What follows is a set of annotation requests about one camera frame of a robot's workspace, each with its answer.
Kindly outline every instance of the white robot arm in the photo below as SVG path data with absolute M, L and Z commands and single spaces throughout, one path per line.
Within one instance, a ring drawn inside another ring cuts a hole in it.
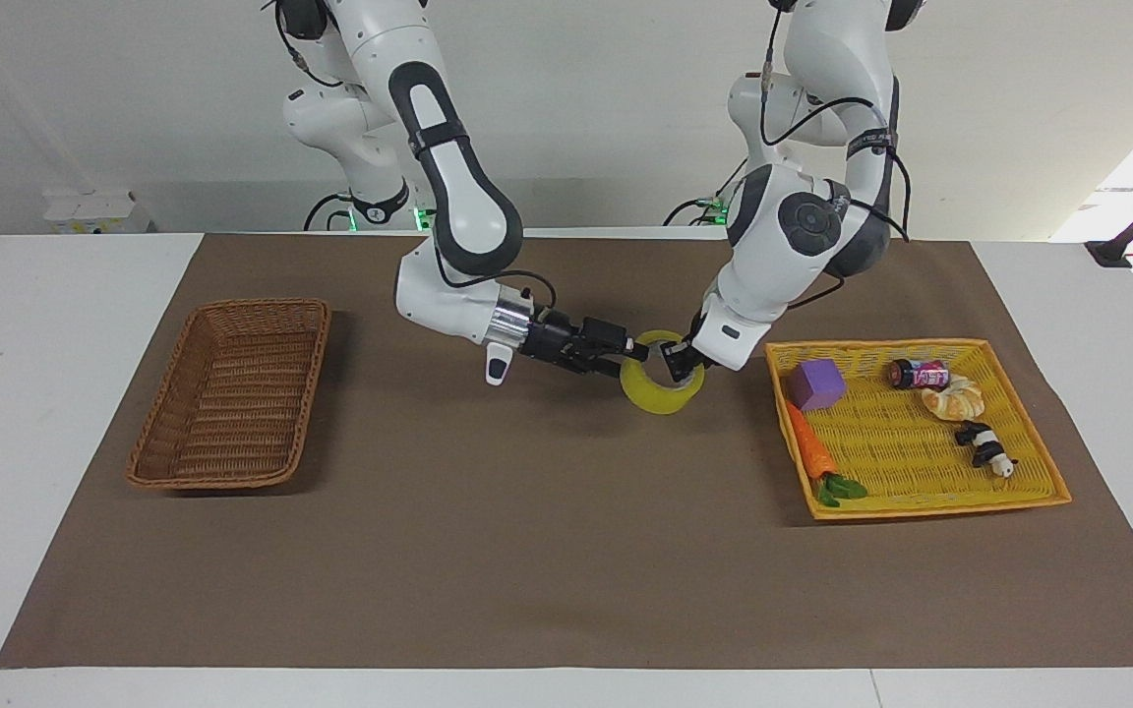
M 733 258 L 706 291 L 687 340 L 661 349 L 675 379 L 698 364 L 741 368 L 826 267 L 845 278 L 880 257 L 889 228 L 874 212 L 884 213 L 889 201 L 896 108 L 884 33 L 906 26 L 921 1 L 769 0 L 791 14 L 784 53 L 791 76 L 773 76 L 769 58 L 764 75 L 739 79 L 730 95 L 730 116 L 749 146 L 749 171 L 727 225 Z M 381 146 L 366 134 L 397 121 L 431 184 L 436 221 L 431 238 L 401 261 L 401 315 L 486 347 L 485 373 L 494 384 L 516 351 L 608 376 L 620 370 L 608 355 L 646 359 L 646 348 L 623 327 L 591 318 L 577 327 L 553 309 L 553 297 L 536 305 L 529 291 L 496 281 L 516 274 L 504 268 L 521 247 L 522 223 L 482 170 L 453 106 L 423 14 L 426 0 L 275 3 L 289 33 L 320 41 L 327 72 L 338 78 L 332 91 L 341 93 L 288 95 L 284 116 L 297 137 L 340 160 L 355 197 L 387 198 L 397 187 L 394 168 L 378 159 Z M 309 129 L 338 122 L 347 127 L 339 134 Z M 783 138 L 845 145 L 845 184 L 802 173 Z
M 409 146 L 431 184 L 436 217 L 432 236 L 400 262 L 397 308 L 432 331 L 485 347 L 485 377 L 500 384 L 516 351 L 574 372 L 617 376 L 607 355 L 642 359 L 623 327 L 570 318 L 536 305 L 530 291 L 501 285 L 522 246 L 518 211 L 488 176 L 453 106 L 436 37 L 421 0 L 278 0 L 289 34 L 318 41 L 326 72 L 340 79 L 326 89 L 288 95 L 284 116 L 295 135 L 337 156 L 358 197 L 377 174 L 390 191 L 390 169 L 369 143 L 369 130 L 391 120 L 404 126 Z M 332 126 L 341 125 L 342 129 Z M 309 130 L 307 126 L 321 126 Z
M 742 77 L 730 94 L 729 112 L 746 136 L 749 171 L 729 210 L 733 258 L 707 288 L 687 340 L 662 348 L 678 381 L 702 362 L 740 369 L 819 273 L 855 274 L 880 258 L 889 241 L 889 225 L 874 213 L 884 214 L 889 203 L 898 108 L 885 32 L 906 26 L 921 3 L 775 5 L 778 12 L 791 12 L 784 50 L 791 76 Z M 767 106 L 764 84 L 769 86 Z M 845 184 L 802 173 L 780 145 L 782 138 L 845 145 Z

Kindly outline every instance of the panda figure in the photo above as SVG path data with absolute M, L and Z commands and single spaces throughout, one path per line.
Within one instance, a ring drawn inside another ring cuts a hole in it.
M 962 429 L 956 430 L 957 444 L 971 444 L 973 447 L 973 466 L 990 467 L 995 475 L 1008 479 L 1017 469 L 1017 461 L 1004 452 L 999 438 L 986 423 L 966 421 Z

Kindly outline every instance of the white table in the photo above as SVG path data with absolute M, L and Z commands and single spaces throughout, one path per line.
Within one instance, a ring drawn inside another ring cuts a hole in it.
M 714 229 L 556 229 L 690 238 Z M 0 237 L 0 646 L 197 234 Z M 976 246 L 1133 527 L 1133 278 L 1077 246 Z M 82 382 L 71 385 L 71 382 Z M 1133 668 L 1 672 L 0 705 L 1125 705 Z

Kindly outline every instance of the yellow basket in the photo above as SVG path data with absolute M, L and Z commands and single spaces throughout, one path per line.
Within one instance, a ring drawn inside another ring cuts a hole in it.
M 768 344 L 767 357 L 781 430 L 815 519 L 970 514 L 1071 501 L 1065 479 L 986 340 L 793 341 Z M 842 476 L 868 488 L 867 497 L 842 498 L 840 507 L 817 501 L 786 413 L 782 377 L 809 359 L 833 359 L 846 381 L 842 400 L 807 413 Z M 972 467 L 972 447 L 959 446 L 954 438 L 957 423 L 938 420 L 918 391 L 891 386 L 886 370 L 895 359 L 942 359 L 957 375 L 979 383 L 986 400 L 979 420 L 995 429 L 1008 457 L 1019 462 L 1012 478 Z

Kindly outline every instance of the purple cube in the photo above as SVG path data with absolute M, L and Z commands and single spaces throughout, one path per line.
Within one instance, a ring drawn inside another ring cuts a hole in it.
M 818 411 L 846 395 L 846 381 L 833 359 L 812 359 L 786 376 L 786 394 L 800 411 Z

